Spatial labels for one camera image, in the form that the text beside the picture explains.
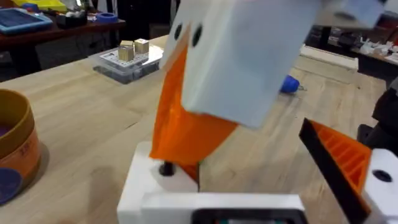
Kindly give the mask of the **bare white left gripper left finger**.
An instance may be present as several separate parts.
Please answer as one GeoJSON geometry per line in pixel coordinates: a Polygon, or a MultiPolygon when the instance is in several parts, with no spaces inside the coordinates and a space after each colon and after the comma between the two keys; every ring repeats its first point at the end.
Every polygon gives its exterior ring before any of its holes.
{"type": "Polygon", "coordinates": [[[150,158],[151,149],[150,141],[136,146],[117,207],[120,224],[142,223],[141,201],[145,194],[198,191],[198,184],[178,166],[174,167],[174,175],[162,176],[159,169],[164,162],[150,158]]]}

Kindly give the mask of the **white orange left gripper right finger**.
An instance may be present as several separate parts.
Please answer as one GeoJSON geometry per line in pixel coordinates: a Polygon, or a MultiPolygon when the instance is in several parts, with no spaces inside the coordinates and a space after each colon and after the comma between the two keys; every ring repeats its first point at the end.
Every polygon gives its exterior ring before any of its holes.
{"type": "Polygon", "coordinates": [[[305,118],[299,138],[349,223],[397,223],[397,156],[305,118]]]}

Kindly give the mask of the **finger of the white orange right gripper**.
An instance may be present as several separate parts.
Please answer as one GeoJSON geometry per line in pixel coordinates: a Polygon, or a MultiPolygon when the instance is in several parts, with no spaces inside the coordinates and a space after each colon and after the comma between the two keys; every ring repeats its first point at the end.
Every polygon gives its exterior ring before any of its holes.
{"type": "Polygon", "coordinates": [[[175,162],[197,163],[238,125],[263,124],[321,8],[321,1],[180,3],[175,162]]]}
{"type": "Polygon", "coordinates": [[[165,73],[159,99],[150,156],[169,162],[191,162],[189,148],[183,141],[187,112],[181,106],[181,92],[187,40],[193,17],[193,2],[181,1],[168,36],[160,69],[165,73]]]}

